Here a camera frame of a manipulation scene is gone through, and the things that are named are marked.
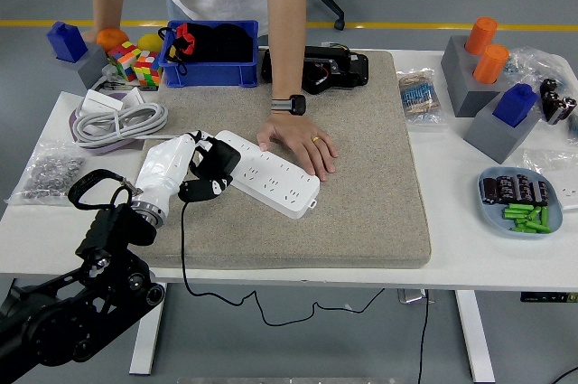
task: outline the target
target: black cable on floor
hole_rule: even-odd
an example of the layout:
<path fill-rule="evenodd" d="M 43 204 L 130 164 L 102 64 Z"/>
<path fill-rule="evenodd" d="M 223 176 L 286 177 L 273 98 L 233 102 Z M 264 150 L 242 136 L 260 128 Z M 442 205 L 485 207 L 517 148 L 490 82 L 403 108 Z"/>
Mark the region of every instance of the black cable on floor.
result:
<path fill-rule="evenodd" d="M 552 384 L 556 384 L 556 382 L 560 382 L 562 380 L 562 378 L 567 377 L 568 375 L 570 375 L 572 372 L 576 372 L 578 370 L 578 367 L 575 367 L 573 369 L 568 370 L 567 372 L 564 372 L 562 375 L 560 375 L 558 378 L 555 379 L 555 381 Z"/>
<path fill-rule="evenodd" d="M 243 303 L 245 303 L 245 300 L 247 300 L 248 298 L 250 298 L 251 296 L 255 297 L 255 302 L 257 307 L 259 308 L 259 312 L 261 313 L 261 319 L 263 319 L 263 322 L 270 326 L 270 327 L 283 327 L 284 325 L 289 325 L 291 323 L 302 323 L 304 321 L 307 321 L 311 318 L 313 318 L 313 316 L 315 315 L 315 309 L 319 308 L 322 310 L 341 310 L 343 312 L 350 312 L 352 314 L 362 314 L 364 313 L 368 307 L 371 306 L 371 304 L 376 300 L 376 298 L 378 298 L 378 296 L 380 296 L 386 289 L 382 288 L 377 294 L 375 294 L 373 296 L 373 298 L 371 298 L 371 300 L 369 301 L 369 303 L 367 303 L 367 305 L 365 307 L 363 307 L 363 309 L 361 310 L 351 310 L 351 309 L 346 309 L 344 307 L 324 307 L 322 305 L 320 305 L 318 302 L 315 302 L 312 304 L 312 310 L 311 310 L 311 314 L 307 317 L 301 318 L 301 319 L 295 319 L 293 321 L 288 321 L 286 323 L 270 323 L 267 321 L 267 319 L 265 318 L 265 312 L 263 310 L 263 307 L 261 306 L 261 303 L 259 302 L 259 298 L 256 294 L 256 291 L 252 291 L 250 294 L 245 295 L 241 301 L 239 301 L 238 303 L 234 303 L 230 300 L 228 300 L 227 298 L 225 298 L 224 296 L 221 296 L 219 294 L 215 294 L 214 292 L 204 292 L 204 293 L 196 293 L 193 292 L 191 287 L 189 286 L 189 281 L 187 280 L 187 270 L 186 270 L 186 264 L 185 264 L 185 247 L 184 247 L 184 212 L 187 208 L 189 203 L 185 203 L 184 206 L 182 207 L 182 211 L 181 211 L 181 264 L 182 264 L 182 279 L 184 281 L 184 285 L 187 288 L 187 291 L 189 291 L 189 294 L 193 295 L 193 296 L 214 296 L 216 298 L 218 298 L 219 300 L 232 305 L 234 307 L 240 307 L 241 305 L 243 305 Z"/>
<path fill-rule="evenodd" d="M 417 384 L 422 382 L 422 369 L 424 366 L 424 339 L 425 339 L 425 328 L 427 327 L 427 318 L 430 314 L 430 293 L 425 290 L 425 319 L 424 319 L 424 329 L 422 330 L 422 341 L 419 346 L 419 375 L 417 377 Z"/>

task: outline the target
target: white charger cable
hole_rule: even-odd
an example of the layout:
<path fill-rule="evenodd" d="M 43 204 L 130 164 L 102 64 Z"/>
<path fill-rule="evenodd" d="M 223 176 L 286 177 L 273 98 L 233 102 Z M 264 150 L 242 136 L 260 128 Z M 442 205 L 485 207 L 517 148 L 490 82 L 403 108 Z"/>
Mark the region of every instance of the white charger cable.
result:
<path fill-rule="evenodd" d="M 95 149 L 126 139 L 168 138 L 150 136 L 166 125 L 167 107 L 148 102 L 121 110 L 103 111 L 80 115 L 72 125 L 77 144 L 85 149 Z"/>

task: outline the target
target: green battery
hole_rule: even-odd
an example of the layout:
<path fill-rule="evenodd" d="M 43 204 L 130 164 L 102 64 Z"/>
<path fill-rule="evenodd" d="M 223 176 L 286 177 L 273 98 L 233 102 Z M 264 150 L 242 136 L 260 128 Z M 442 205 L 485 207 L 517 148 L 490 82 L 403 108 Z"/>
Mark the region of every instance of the green battery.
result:
<path fill-rule="evenodd" d="M 540 214 L 540 224 L 542 226 L 548 226 L 548 207 L 542 208 L 542 213 Z"/>
<path fill-rule="evenodd" d="M 508 208 L 511 210 L 533 211 L 534 205 L 526 205 L 525 203 L 510 203 Z"/>
<path fill-rule="evenodd" d="M 525 214 L 511 214 L 509 212 L 505 212 L 504 211 L 504 215 L 503 215 L 504 220 L 517 220 L 517 219 L 525 219 L 526 215 Z"/>
<path fill-rule="evenodd" d="M 510 229 L 513 232 L 523 232 L 523 233 L 538 233 L 536 229 L 530 229 L 530 228 L 512 228 Z"/>
<path fill-rule="evenodd" d="M 536 229 L 540 233 L 550 233 L 552 230 L 547 226 L 542 226 L 541 224 L 536 223 L 535 221 L 529 221 L 526 223 L 526 227 L 530 229 Z"/>
<path fill-rule="evenodd" d="M 534 208 L 534 210 L 527 215 L 527 219 L 528 219 L 528 220 L 533 220 L 533 219 L 535 219 L 540 212 L 541 212 L 541 209 L 540 209 L 539 206 L 536 207 L 536 208 Z"/>
<path fill-rule="evenodd" d="M 504 213 L 505 214 L 521 214 L 523 216 L 527 216 L 530 211 L 526 211 L 526 210 L 511 210 L 510 208 L 504 208 Z"/>

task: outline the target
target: beige mat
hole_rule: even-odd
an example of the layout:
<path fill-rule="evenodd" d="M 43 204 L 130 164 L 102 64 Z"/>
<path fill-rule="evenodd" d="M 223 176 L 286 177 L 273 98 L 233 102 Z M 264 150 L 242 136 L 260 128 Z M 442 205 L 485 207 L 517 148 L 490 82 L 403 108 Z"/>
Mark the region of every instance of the beige mat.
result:
<path fill-rule="evenodd" d="M 292 220 L 233 187 L 213 201 L 192 203 L 185 214 L 188 267 L 416 268 L 429 260 L 393 58 L 387 52 L 366 55 L 367 86 L 307 95 L 307 114 L 340 151 L 337 172 L 322 184 L 317 207 Z M 161 88 L 161 102 L 169 108 L 162 134 L 228 129 L 255 143 L 270 90 L 265 83 L 253 89 Z M 280 145 L 273 152 L 297 164 Z M 155 243 L 136 250 L 151 267 L 180 265 L 181 208 L 173 198 Z"/>

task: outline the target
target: gray floor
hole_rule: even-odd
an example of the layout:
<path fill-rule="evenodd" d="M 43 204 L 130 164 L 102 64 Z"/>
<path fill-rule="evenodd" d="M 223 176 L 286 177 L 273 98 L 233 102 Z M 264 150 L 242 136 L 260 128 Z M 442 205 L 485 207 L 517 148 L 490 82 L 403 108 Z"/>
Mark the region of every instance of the gray floor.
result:
<path fill-rule="evenodd" d="M 336 0 L 355 22 L 472 23 L 483 14 L 503 24 L 576 24 L 575 0 Z M 333 21 L 317 0 L 309 1 L 311 21 Z M 73 20 L 91 17 L 90 0 L 0 0 L 0 21 Z M 124 18 L 165 19 L 164 0 L 126 0 Z M 0 196 L 10 195 L 33 149 L 61 84 L 51 67 L 48 27 L 0 25 Z M 150 30 L 127 28 L 131 38 Z M 443 50 L 448 36 L 465 31 L 311 29 L 309 44 L 334 41 L 351 48 Z M 578 32 L 500 31 L 509 48 L 531 46 L 565 57 L 578 70 Z M 0 205 L 0 214 L 5 205 Z M 0 294 L 9 281 L 0 280 Z M 215 286 L 197 286 L 202 291 Z M 252 286 L 219 286 L 239 299 Z M 372 289 L 259 287 L 266 317 L 291 320 L 311 311 L 311 303 L 361 308 Z M 423 383 L 471 382 L 453 294 L 435 291 L 424 345 Z M 519 293 L 478 293 L 489 352 L 498 383 L 549 383 L 578 366 L 576 304 L 522 304 Z M 209 298 L 188 296 L 170 286 L 151 377 L 127 370 L 136 328 L 85 364 L 37 367 L 22 383 L 174 383 L 179 377 L 383 377 L 415 383 L 423 305 L 401 305 L 388 290 L 362 315 L 318 312 L 307 322 L 284 328 L 262 324 L 254 303 L 232 308 Z M 578 375 L 563 384 L 578 382 Z"/>

